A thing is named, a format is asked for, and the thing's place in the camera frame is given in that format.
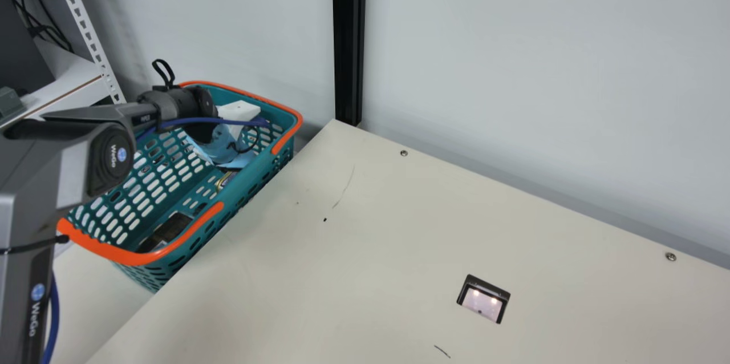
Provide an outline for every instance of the wall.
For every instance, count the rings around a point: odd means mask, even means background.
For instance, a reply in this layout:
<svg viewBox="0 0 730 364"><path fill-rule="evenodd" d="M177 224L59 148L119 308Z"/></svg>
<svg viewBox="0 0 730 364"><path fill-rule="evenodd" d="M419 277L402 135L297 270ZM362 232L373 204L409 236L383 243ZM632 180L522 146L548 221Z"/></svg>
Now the wall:
<svg viewBox="0 0 730 364"><path fill-rule="evenodd" d="M213 80L294 106L322 126L334 111L331 0L84 0L127 94Z"/></svg>
<svg viewBox="0 0 730 364"><path fill-rule="evenodd" d="M717 258L728 62L730 0L368 0L366 128Z"/></svg>

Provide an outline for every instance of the object in basket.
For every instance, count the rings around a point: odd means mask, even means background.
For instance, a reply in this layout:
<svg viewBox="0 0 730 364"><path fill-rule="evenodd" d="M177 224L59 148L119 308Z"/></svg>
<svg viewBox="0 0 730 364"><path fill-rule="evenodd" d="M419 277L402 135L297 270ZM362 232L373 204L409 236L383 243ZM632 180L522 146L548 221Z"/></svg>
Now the object in basket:
<svg viewBox="0 0 730 364"><path fill-rule="evenodd" d="M151 236L139 244L138 253L149 253L154 250L161 249L165 245L172 242L175 237L179 236L185 230L185 227L193 221L193 218L182 213L172 213L172 215L155 228Z"/></svg>
<svg viewBox="0 0 730 364"><path fill-rule="evenodd" d="M234 172L234 171L226 172L226 174L224 174L223 177L221 177L219 180L217 180L216 190L218 190L218 191L223 190L224 187L226 187L226 185L230 182L230 179L235 177L236 174L238 174L238 172Z"/></svg>
<svg viewBox="0 0 730 364"><path fill-rule="evenodd" d="M216 106L216 110L221 119L237 122L250 122L261 113L259 106L242 100ZM251 151L253 148L251 142L253 144L258 142L258 140L249 141L243 130L244 127L241 125L219 124L212 130L209 139L201 140L188 135L188 143L196 146L196 154L211 164L243 169L255 158L255 154Z"/></svg>

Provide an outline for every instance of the basket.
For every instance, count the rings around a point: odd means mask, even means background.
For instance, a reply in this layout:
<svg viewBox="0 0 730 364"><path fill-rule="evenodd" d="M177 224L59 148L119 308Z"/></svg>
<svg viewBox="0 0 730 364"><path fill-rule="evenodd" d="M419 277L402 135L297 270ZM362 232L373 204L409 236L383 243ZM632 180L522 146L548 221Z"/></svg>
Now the basket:
<svg viewBox="0 0 730 364"><path fill-rule="evenodd" d="M271 128L260 128L255 159L217 190L224 172L199 159L182 130L151 134L137 143L135 165L124 184L91 203L72 209L57 229L73 242L114 262L126 275L158 291L218 232L294 154L302 115L245 91L209 82L215 104L244 100L261 108ZM256 131L244 133L253 143ZM136 253L143 240L175 212L193 218L161 249Z"/></svg>

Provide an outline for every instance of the metal column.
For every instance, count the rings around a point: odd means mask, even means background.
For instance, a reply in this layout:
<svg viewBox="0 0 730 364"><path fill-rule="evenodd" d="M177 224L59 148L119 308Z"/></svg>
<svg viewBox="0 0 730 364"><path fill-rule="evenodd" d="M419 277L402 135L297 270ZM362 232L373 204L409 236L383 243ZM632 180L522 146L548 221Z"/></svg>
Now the metal column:
<svg viewBox="0 0 730 364"><path fill-rule="evenodd" d="M362 120L365 0L332 0L334 117L353 126Z"/></svg>

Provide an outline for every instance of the table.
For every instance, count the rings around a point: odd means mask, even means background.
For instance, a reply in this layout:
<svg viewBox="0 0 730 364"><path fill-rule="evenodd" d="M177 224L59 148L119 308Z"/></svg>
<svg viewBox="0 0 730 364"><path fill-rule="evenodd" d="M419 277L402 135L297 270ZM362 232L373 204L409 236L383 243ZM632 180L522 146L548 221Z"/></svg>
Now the table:
<svg viewBox="0 0 730 364"><path fill-rule="evenodd" d="M106 343L153 293L112 262L72 245L53 262L60 327L52 364L85 362Z"/></svg>
<svg viewBox="0 0 730 364"><path fill-rule="evenodd" d="M89 362L730 362L730 272L667 252L332 122Z"/></svg>

